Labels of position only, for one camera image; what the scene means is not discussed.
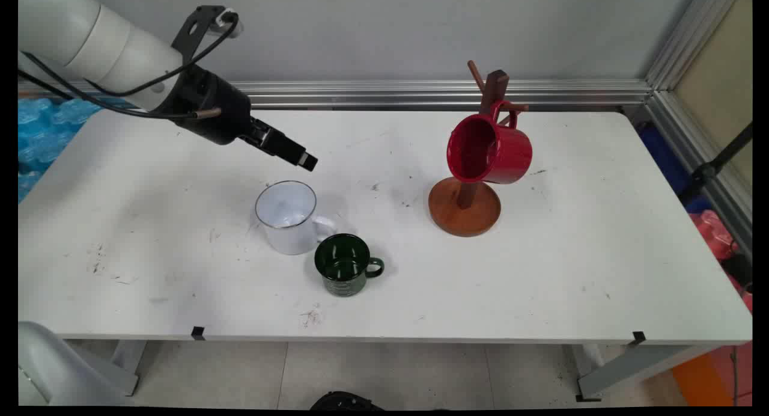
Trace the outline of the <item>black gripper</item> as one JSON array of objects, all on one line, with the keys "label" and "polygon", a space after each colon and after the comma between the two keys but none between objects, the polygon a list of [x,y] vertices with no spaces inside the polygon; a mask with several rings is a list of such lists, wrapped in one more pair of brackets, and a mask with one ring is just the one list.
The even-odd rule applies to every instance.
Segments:
[{"label": "black gripper", "polygon": [[277,128],[251,116],[247,96],[219,76],[200,66],[191,66],[177,76],[171,93],[157,107],[159,114],[218,115],[207,118],[174,118],[183,129],[219,145],[241,139],[270,156],[313,172],[318,159]]}]

